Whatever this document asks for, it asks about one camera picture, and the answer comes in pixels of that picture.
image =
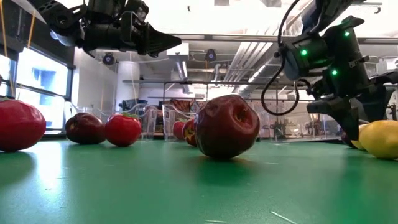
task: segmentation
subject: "green table surface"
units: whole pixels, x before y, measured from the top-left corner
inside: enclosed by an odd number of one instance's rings
[[[183,142],[0,153],[0,223],[398,223],[398,163],[326,143],[216,162]]]

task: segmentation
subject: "red apple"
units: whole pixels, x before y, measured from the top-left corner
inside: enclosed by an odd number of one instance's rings
[[[182,129],[184,127],[185,121],[176,121],[173,125],[173,135],[178,140],[184,140],[184,135],[182,133]]]
[[[197,140],[195,137],[195,124],[194,118],[189,119],[182,129],[185,141],[191,146],[197,146]]]
[[[22,101],[1,101],[0,118],[0,151],[16,152],[27,149],[44,135],[45,119],[42,113]]]
[[[77,113],[65,125],[67,138],[78,144],[99,144],[105,141],[105,125],[89,113]]]
[[[141,135],[141,122],[123,114],[112,115],[105,125],[106,140],[119,147],[134,144]]]
[[[215,159],[230,159],[250,149],[260,130],[257,113],[239,95],[213,98],[195,116],[199,149]]]

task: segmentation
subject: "window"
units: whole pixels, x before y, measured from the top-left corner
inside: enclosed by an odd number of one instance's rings
[[[5,83],[2,83],[0,85],[0,96],[6,96],[7,95],[7,85]]]
[[[16,98],[35,106],[44,116],[46,128],[63,128],[63,110],[65,100],[59,96],[50,96],[30,90],[17,88]]]
[[[66,95],[67,80],[66,66],[27,48],[19,54],[17,83]]]
[[[0,75],[5,80],[8,80],[10,77],[10,63],[11,59],[0,55]]]
[[[7,64],[6,59],[0,57],[0,63]],[[8,67],[9,71],[16,70],[16,77],[9,72],[16,80],[16,99],[35,106],[43,114],[47,131],[59,133],[63,130],[65,99],[70,97],[67,90],[72,71],[31,49],[24,49],[17,65]],[[2,88],[0,86],[0,94],[4,91]]]

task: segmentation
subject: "black cable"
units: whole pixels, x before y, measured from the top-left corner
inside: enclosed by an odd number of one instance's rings
[[[287,20],[287,17],[289,16],[289,14],[293,10],[293,8],[297,5],[297,3],[299,3],[299,1],[300,0],[295,0],[290,5],[290,7],[286,11],[284,17],[282,18],[282,21],[281,21],[280,26],[279,26],[278,37],[277,37],[278,38],[278,47],[282,46],[282,29],[283,29],[284,24],[285,24],[285,22]],[[280,68],[278,69],[278,71],[275,72],[275,74],[272,76],[271,80],[269,80],[269,82],[266,84],[266,86],[264,87],[264,89],[262,90],[262,93],[261,93],[261,105],[262,105],[262,107],[265,109],[266,112],[268,112],[269,114],[274,115],[274,116],[283,116],[283,115],[286,115],[286,114],[292,112],[297,107],[297,105],[298,105],[298,103],[300,101],[300,94],[299,94],[299,90],[297,88],[297,82],[294,82],[294,91],[295,91],[295,94],[296,94],[296,99],[294,101],[293,106],[289,110],[287,110],[285,112],[281,112],[281,113],[273,112],[270,109],[268,109],[268,107],[266,105],[266,102],[264,101],[264,98],[265,98],[265,95],[266,95],[266,91],[271,86],[271,84],[276,80],[278,75],[283,71],[283,69],[285,67],[286,58],[285,58],[285,55],[283,54],[283,52],[280,54],[280,56],[282,57],[282,65],[280,65]],[[304,79],[299,79],[298,81],[305,82],[305,84],[308,86],[309,82],[306,81],[306,80],[304,80],[304,81],[303,80]]]

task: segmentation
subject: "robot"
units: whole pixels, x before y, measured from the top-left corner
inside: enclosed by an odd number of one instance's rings
[[[334,118],[350,139],[358,140],[358,107],[352,107],[350,99],[356,98],[363,106],[368,121],[384,119],[386,107],[392,92],[388,92],[385,83],[398,82],[398,71],[368,78],[364,62],[369,60],[359,51],[354,28],[364,23],[363,19],[349,16],[341,24],[326,29],[351,4],[365,0],[316,0],[311,10],[302,16],[302,35],[282,41],[282,27],[289,12],[299,2],[295,0],[287,10],[278,33],[279,51],[282,65],[262,91],[263,108],[274,116],[290,113],[297,106],[300,96],[298,83],[307,86],[307,94],[315,101],[307,105],[309,113],[327,114]],[[277,76],[284,71],[285,76],[294,80],[296,100],[289,110],[276,113],[267,108],[264,95]],[[321,77],[314,84],[305,77]]]
[[[149,8],[141,0],[91,0],[88,5],[83,0],[70,9],[54,0],[27,1],[46,21],[54,39],[89,55],[94,49],[114,49],[157,57],[182,42],[145,22]]]

